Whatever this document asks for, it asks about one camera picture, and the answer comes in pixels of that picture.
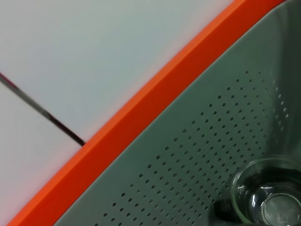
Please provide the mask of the glass teacup with black sleeve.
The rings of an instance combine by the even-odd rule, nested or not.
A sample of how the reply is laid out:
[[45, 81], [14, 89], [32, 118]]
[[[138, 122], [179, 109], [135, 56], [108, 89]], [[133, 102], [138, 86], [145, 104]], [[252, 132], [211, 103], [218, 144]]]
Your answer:
[[301, 226], [301, 163], [281, 155], [248, 163], [213, 215], [223, 226]]

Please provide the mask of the grey-green perforated storage bin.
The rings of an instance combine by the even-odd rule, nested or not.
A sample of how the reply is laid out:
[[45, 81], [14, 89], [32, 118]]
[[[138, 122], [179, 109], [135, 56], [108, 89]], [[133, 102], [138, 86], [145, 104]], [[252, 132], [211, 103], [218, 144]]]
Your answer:
[[55, 226], [209, 226], [234, 174], [270, 154], [301, 159], [301, 0], [201, 73]]

